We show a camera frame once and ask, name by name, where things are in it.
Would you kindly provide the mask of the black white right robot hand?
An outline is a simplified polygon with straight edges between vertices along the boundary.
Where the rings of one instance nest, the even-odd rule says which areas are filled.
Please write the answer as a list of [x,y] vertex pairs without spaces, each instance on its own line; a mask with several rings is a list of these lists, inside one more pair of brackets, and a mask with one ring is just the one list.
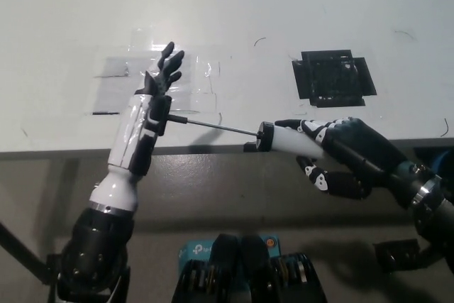
[[423,165],[412,163],[389,140],[360,119],[335,121],[286,119],[277,126],[292,128],[317,145],[349,172],[327,171],[303,156],[297,162],[320,191],[349,199],[364,199],[374,188],[388,189],[398,205],[409,208],[412,199],[436,175]]

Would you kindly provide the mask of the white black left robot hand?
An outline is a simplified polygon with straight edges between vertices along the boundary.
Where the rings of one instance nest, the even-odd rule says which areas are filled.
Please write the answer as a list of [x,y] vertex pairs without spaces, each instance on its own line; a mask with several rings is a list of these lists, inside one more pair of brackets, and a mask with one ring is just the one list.
[[145,75],[121,114],[121,122],[109,154],[108,164],[122,168],[136,177],[148,173],[155,144],[164,135],[172,97],[171,85],[182,72],[184,51],[174,52],[169,42]]

